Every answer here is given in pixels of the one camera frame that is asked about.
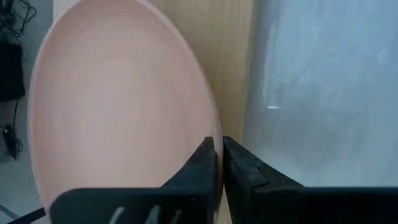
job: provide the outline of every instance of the plate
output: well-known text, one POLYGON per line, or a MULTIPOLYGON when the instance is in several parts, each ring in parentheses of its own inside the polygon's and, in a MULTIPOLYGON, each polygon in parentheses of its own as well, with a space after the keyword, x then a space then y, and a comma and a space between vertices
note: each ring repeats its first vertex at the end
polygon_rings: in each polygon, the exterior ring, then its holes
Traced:
POLYGON ((84 0, 50 29, 29 100, 29 145, 45 208, 82 187, 159 187, 220 121, 192 51, 154 6, 84 0))

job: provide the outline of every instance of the wooden panel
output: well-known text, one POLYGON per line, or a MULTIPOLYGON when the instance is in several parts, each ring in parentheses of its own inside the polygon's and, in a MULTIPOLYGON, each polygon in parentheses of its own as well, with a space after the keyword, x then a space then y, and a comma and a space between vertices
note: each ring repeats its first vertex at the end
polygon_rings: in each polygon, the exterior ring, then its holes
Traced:
POLYGON ((180 30, 209 79, 223 134, 240 141, 254 0, 152 0, 180 30))

